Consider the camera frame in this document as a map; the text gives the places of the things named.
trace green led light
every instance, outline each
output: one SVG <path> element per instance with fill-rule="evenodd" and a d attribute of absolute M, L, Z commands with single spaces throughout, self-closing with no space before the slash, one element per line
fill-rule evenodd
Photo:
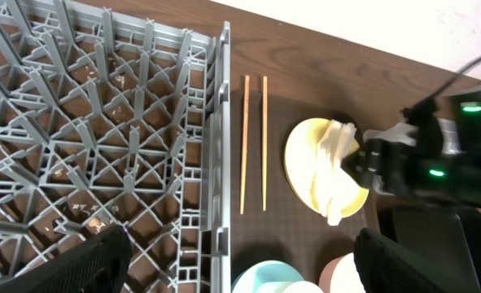
<path fill-rule="evenodd" d="M 479 111 L 481 111 L 481 107 L 480 106 L 466 106 L 466 107 L 463 107 L 462 110 L 464 112 L 479 112 Z"/>
<path fill-rule="evenodd" d="M 439 171 L 439 170 L 435 170 L 435 169 L 431 169 L 430 174 L 432 174 L 434 176 L 437 176 L 437 177 L 442 177 L 442 176 L 446 175 L 443 171 Z"/>

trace chopstick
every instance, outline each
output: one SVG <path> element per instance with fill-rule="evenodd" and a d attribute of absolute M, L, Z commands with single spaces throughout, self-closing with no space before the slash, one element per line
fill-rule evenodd
<path fill-rule="evenodd" d="M 243 135 L 242 135 L 242 178 L 240 183 L 240 214 L 243 215 L 243 203 L 246 198 L 246 167 L 247 167 L 247 123 L 249 116 L 249 76 L 244 83 L 243 99 Z"/>
<path fill-rule="evenodd" d="M 262 208 L 265 211 L 267 204 L 267 77 L 264 77 L 262 121 Z"/>

